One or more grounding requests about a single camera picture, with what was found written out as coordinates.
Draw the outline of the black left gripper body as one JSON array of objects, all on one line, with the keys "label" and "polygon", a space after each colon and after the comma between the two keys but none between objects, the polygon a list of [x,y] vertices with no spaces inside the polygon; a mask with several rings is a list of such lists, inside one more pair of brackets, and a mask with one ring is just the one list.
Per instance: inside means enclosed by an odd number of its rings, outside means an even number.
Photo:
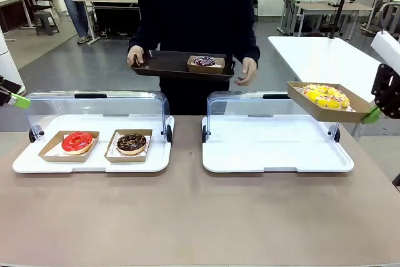
[{"label": "black left gripper body", "polygon": [[19,92],[19,85],[0,76],[0,89],[0,106],[3,106],[11,99],[12,93]]}]

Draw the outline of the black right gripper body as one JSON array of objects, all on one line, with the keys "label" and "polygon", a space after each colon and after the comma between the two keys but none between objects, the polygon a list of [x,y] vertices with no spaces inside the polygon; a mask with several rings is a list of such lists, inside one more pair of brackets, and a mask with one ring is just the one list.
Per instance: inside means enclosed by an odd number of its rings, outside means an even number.
[{"label": "black right gripper body", "polygon": [[399,119],[399,75],[387,64],[380,64],[371,94],[380,111],[391,119]]}]

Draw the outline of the person's right hand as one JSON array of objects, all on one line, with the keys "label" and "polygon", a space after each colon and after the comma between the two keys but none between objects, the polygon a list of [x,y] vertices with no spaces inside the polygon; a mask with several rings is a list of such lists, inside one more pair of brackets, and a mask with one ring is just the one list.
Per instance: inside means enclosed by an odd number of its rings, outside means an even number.
[{"label": "person's right hand", "polygon": [[129,67],[144,65],[144,49],[140,46],[131,46],[127,52],[127,65]]}]

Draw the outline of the person's left hand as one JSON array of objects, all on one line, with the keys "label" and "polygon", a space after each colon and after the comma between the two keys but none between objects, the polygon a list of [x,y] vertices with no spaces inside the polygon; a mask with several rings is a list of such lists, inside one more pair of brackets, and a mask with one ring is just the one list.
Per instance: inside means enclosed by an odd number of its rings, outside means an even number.
[{"label": "person's left hand", "polygon": [[257,62],[253,58],[245,57],[242,62],[242,76],[238,77],[235,84],[248,86],[255,79],[258,71]]}]

